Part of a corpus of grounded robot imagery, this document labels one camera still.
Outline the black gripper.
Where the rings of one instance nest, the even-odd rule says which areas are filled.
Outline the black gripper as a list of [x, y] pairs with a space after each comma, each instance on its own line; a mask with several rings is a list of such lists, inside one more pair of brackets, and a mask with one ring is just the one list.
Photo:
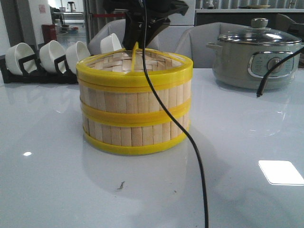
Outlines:
[[[189, 6], [182, 0], [105, 0], [103, 8], [106, 12], [122, 11], [126, 14], [123, 46], [126, 50], [132, 50], [136, 42], [139, 48], [144, 48], [146, 41], [148, 47], [170, 25], [168, 17], [175, 13], [184, 16]], [[147, 24], [145, 39], [144, 14], [151, 19]]]

